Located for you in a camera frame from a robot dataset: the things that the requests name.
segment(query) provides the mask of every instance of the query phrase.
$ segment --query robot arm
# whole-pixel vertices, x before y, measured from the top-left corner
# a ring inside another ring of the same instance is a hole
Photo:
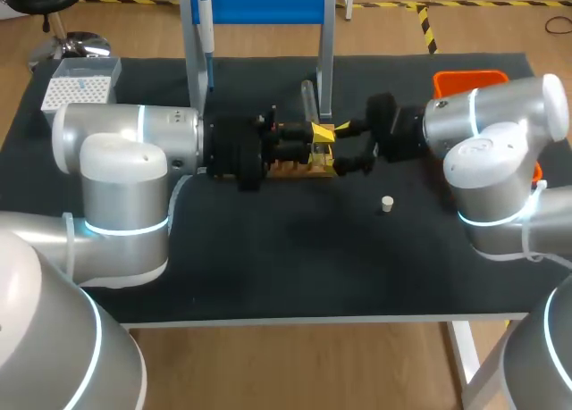
[[[80,149],[85,218],[0,213],[0,230],[23,238],[81,286],[123,288],[158,277],[168,259],[167,162],[157,146],[111,134]]]
[[[135,340],[41,252],[0,230],[0,408],[141,410]]]
[[[443,158],[443,171],[473,247],[493,260],[572,251],[572,187],[532,193],[542,150],[568,134],[568,102],[554,75],[519,79],[430,101],[400,121],[391,95],[368,103],[380,155]]]

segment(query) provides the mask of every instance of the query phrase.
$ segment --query red object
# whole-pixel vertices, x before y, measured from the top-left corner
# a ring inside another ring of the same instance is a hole
[[[482,88],[494,84],[508,82],[506,73],[496,70],[487,71],[443,71],[433,75],[433,86],[435,88],[435,99],[452,96],[458,93]],[[533,182],[538,182],[543,178],[543,169],[539,163],[534,167]]]

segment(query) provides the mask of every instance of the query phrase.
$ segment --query black tablecloth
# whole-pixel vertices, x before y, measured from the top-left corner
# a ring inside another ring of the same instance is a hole
[[[0,153],[0,209],[82,215],[77,178],[51,156],[39,107],[57,63],[34,74]],[[315,60],[218,59],[206,118],[258,114],[303,117],[300,82]],[[423,104],[442,70],[501,69],[532,74],[521,54],[340,57],[334,65],[333,121],[363,116],[366,99],[391,91]],[[123,59],[118,103],[188,105],[184,61]],[[363,140],[343,141],[354,152]],[[543,153],[550,186],[572,181],[566,143]],[[382,196],[395,199],[379,215]],[[164,275],[133,289],[88,292],[119,322],[274,317],[491,314],[530,311],[567,271],[556,264],[493,263],[469,246],[439,166],[378,162],[372,174],[264,182],[240,193],[232,181],[191,178],[179,197]]]

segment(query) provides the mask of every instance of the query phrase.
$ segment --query small white cap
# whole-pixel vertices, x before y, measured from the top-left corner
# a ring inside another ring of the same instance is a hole
[[[144,182],[167,174],[167,158],[158,146],[97,133],[81,146],[80,169],[82,176],[99,182]]]
[[[36,251],[16,235],[0,231],[0,371],[28,331],[41,285]]]
[[[393,197],[384,196],[382,198],[382,209],[384,212],[389,212],[393,208]]]

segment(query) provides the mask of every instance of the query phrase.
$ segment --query wooden block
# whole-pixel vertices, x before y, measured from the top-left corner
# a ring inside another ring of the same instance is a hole
[[[328,130],[333,130],[333,124],[322,124]],[[324,167],[313,164],[300,164],[296,162],[275,162],[270,166],[266,178],[270,180],[281,179],[307,179],[307,178],[332,178],[335,175],[328,172]]]

